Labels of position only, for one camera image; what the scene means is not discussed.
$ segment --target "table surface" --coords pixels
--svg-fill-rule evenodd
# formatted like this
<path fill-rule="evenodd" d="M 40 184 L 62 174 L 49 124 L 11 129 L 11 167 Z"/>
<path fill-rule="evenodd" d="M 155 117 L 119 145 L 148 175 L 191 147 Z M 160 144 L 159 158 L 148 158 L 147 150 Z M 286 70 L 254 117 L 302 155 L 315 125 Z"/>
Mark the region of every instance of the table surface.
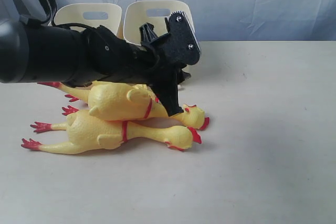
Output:
<path fill-rule="evenodd" d="M 0 223 L 336 223 L 336 42 L 202 42 L 180 102 L 211 117 L 187 152 L 149 140 L 32 152 L 64 94 L 1 84 Z M 73 106 L 83 106 L 75 102 Z"/>

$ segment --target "rubber chicken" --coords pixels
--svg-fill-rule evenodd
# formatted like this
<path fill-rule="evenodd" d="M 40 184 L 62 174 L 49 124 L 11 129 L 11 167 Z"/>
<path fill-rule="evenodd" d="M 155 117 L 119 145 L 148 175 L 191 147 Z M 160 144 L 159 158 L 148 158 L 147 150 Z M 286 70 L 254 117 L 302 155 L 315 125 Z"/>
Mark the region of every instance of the rubber chicken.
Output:
<path fill-rule="evenodd" d="M 151 138 L 165 143 L 169 148 L 184 151 L 192 147 L 193 142 L 201 144 L 201 137 L 192 127 L 173 126 L 166 129 L 154 129 L 140 126 L 134 122 L 105 121 L 90 115 L 89 110 L 78 110 L 67 114 L 66 122 L 49 124 L 35 122 L 31 127 L 36 133 L 65 130 L 68 141 L 59 144 L 41 144 L 32 139 L 22 139 L 23 148 L 58 154 L 78 154 L 89 150 L 113 150 L 136 137 Z"/>
<path fill-rule="evenodd" d="M 153 91 L 146 85 L 125 83 L 94 82 L 90 89 L 70 88 L 60 82 L 40 82 L 57 88 L 70 96 L 84 101 L 89 106 L 89 115 L 105 121 L 134 121 L 149 118 L 168 118 L 164 106 L 157 100 Z M 197 106 L 184 104 L 183 113 L 171 118 L 184 126 L 204 130 L 209 118 Z M 64 111 L 71 112 L 72 107 Z"/>

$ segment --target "chair backrest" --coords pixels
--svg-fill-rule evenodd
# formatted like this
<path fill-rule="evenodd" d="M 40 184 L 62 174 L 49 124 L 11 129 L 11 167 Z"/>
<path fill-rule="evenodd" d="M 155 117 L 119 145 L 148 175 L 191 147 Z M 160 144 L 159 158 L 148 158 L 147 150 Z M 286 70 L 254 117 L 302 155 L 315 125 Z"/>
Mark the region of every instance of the chair backrest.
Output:
<path fill-rule="evenodd" d="M 55 15 L 55 24 L 81 23 L 92 27 L 109 28 L 119 38 L 122 36 L 122 9 L 111 3 L 76 3 L 62 7 Z M 82 31 L 83 28 L 71 29 Z"/>
<path fill-rule="evenodd" d="M 177 0 L 147 0 L 130 4 L 125 13 L 123 36 L 124 39 L 135 45 L 140 45 L 141 36 L 139 27 L 144 23 L 154 25 L 155 33 L 160 36 L 167 33 L 164 17 L 173 12 L 182 10 L 188 16 L 191 26 L 194 28 L 189 6 Z"/>

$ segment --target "white table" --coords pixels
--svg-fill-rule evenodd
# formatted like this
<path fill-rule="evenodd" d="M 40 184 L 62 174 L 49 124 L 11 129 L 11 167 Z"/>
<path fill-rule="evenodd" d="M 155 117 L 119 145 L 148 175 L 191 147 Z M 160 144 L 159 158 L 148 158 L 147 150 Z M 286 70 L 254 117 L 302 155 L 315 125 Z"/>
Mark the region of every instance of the white table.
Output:
<path fill-rule="evenodd" d="M 336 223 L 336 42 L 203 42 L 181 103 L 211 116 L 185 153 L 153 141 L 31 152 L 64 94 L 1 84 L 0 223 Z M 72 104 L 81 107 L 80 102 Z"/>

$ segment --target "red stripe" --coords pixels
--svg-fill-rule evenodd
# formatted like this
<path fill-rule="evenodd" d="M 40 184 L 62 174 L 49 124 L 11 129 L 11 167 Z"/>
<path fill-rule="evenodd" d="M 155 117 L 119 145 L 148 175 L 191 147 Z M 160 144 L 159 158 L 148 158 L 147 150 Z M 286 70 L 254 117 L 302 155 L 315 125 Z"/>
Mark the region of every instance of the red stripe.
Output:
<path fill-rule="evenodd" d="M 127 142 L 127 123 L 128 121 L 122 122 L 122 141 Z"/>
<path fill-rule="evenodd" d="M 148 107 L 147 107 L 147 111 L 145 116 L 143 117 L 144 119 L 146 119 L 149 116 L 149 113 L 151 113 L 152 110 L 152 105 L 153 105 L 153 99 L 150 99 Z"/>

